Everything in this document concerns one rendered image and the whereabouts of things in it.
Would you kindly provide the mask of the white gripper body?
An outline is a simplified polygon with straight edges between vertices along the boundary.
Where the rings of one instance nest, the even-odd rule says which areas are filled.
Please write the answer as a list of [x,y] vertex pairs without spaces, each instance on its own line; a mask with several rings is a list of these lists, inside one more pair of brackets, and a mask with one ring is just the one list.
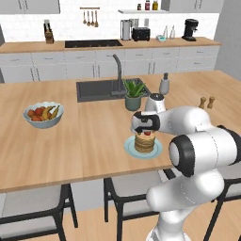
[[152,93],[147,99],[145,110],[157,113],[165,111],[165,97],[160,93]]

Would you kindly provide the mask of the brown pancake stack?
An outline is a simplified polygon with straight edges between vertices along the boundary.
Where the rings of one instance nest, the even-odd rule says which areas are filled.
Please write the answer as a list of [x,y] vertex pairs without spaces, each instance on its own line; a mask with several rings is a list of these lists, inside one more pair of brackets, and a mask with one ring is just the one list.
[[144,133],[137,133],[135,136],[135,149],[140,153],[150,153],[153,151],[155,135],[151,132],[150,136]]

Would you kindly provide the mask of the grey soap dispenser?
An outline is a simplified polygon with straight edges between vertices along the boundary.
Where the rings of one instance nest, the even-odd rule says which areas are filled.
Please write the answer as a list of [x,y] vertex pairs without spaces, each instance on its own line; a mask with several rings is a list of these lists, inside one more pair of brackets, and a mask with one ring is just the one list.
[[162,95],[167,95],[169,93],[169,74],[164,73],[164,77],[161,79],[159,91]]

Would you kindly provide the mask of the green potted plant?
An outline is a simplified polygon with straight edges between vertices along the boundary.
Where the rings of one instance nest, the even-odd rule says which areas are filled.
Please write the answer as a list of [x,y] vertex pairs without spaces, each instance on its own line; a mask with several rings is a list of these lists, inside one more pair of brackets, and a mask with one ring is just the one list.
[[135,80],[122,80],[127,92],[125,94],[125,107],[129,111],[136,111],[141,106],[141,97],[144,95],[143,83],[136,83]]

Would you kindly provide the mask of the light blue plate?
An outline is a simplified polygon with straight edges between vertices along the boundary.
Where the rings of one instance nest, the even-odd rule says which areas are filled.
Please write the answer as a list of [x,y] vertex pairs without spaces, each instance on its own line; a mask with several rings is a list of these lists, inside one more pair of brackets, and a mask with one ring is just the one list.
[[153,150],[150,153],[140,153],[135,148],[135,136],[128,137],[124,142],[124,150],[134,158],[152,159],[162,153],[162,143],[156,139],[154,141]]

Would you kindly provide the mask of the black sink basin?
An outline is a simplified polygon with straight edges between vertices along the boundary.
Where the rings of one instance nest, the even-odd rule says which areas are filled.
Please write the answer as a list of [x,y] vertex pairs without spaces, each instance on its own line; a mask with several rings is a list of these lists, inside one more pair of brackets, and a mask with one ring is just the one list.
[[111,94],[112,91],[118,90],[117,79],[77,82],[76,90],[78,103],[123,99],[127,92],[124,84],[120,83],[122,95]]

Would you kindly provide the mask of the black toaster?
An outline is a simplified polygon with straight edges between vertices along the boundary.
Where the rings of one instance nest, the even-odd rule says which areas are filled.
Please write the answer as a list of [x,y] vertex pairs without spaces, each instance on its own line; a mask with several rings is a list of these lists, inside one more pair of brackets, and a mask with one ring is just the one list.
[[134,27],[132,31],[132,39],[134,41],[150,40],[151,29],[148,27]]

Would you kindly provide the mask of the black coffee machine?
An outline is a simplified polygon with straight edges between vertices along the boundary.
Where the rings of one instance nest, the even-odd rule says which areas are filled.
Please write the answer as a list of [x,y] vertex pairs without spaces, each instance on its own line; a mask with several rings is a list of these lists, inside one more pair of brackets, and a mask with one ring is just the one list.
[[198,20],[186,19],[183,39],[187,41],[196,41],[195,37],[193,36],[193,33],[197,30],[198,25],[199,25]]

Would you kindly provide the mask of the grey base cupboard run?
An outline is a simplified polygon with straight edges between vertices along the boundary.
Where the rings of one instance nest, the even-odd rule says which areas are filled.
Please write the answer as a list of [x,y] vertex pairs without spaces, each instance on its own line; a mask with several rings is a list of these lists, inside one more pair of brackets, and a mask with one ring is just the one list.
[[115,77],[114,54],[124,75],[211,71],[218,51],[217,45],[210,45],[0,54],[0,73],[6,83]]

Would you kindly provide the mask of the black hob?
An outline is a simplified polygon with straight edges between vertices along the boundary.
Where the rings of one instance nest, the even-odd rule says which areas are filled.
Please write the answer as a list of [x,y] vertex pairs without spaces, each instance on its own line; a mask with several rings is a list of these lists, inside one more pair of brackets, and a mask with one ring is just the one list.
[[115,47],[122,46],[118,40],[66,40],[65,48]]

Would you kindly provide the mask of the yellow banana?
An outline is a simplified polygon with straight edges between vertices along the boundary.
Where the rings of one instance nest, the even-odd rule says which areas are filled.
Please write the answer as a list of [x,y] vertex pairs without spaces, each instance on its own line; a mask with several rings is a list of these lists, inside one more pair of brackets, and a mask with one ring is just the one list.
[[56,117],[56,115],[57,115],[57,113],[58,113],[58,109],[59,109],[59,106],[55,109],[55,111],[54,111],[53,114],[51,115],[51,119],[50,119],[50,120],[52,120],[52,119],[54,119],[54,118]]
[[42,112],[42,116],[43,116],[43,120],[47,121],[48,120],[48,113],[53,109],[53,106],[48,106],[46,107],[43,112]]

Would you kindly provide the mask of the light blue fruit bowl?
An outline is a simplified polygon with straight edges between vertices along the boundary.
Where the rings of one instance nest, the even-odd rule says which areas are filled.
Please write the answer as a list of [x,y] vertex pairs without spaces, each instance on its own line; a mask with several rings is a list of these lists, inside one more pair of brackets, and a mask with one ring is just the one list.
[[[31,118],[28,117],[27,113],[28,110],[33,109],[34,111],[38,108],[38,107],[44,107],[44,109],[48,106],[53,106],[54,108],[48,113],[48,120],[44,120],[44,121],[32,121]],[[59,106],[58,109],[58,113],[56,115],[56,117],[52,120],[51,119],[51,115],[53,114],[53,112],[55,111],[55,109]],[[62,114],[64,113],[64,106],[59,104],[59,103],[55,103],[55,102],[43,102],[43,103],[36,103],[33,105],[30,105],[23,113],[23,117],[26,121],[28,121],[32,126],[39,128],[39,129],[46,129],[46,128],[50,128],[53,127],[55,125],[57,125],[62,117]]]

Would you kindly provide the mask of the wooden knife block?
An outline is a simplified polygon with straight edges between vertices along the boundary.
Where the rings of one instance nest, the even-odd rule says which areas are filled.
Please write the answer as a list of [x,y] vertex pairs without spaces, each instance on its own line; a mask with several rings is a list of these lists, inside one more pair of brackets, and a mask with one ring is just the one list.
[[50,22],[48,20],[44,21],[44,36],[47,44],[52,44],[54,42],[53,31],[50,26]]

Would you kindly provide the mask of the white wall shelf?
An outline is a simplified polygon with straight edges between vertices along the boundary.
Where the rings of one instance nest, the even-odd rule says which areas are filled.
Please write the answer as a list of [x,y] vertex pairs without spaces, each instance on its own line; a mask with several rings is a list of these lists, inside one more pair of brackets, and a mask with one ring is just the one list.
[[137,10],[137,9],[118,9],[121,14],[165,14],[169,13],[165,10]]

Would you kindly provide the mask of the grey wall cupboards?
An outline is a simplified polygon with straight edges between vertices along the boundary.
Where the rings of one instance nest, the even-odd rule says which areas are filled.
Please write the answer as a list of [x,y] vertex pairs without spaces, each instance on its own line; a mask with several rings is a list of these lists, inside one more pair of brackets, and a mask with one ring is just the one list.
[[161,9],[171,13],[220,13],[224,0],[161,0]]
[[0,0],[0,14],[59,13],[59,0]]

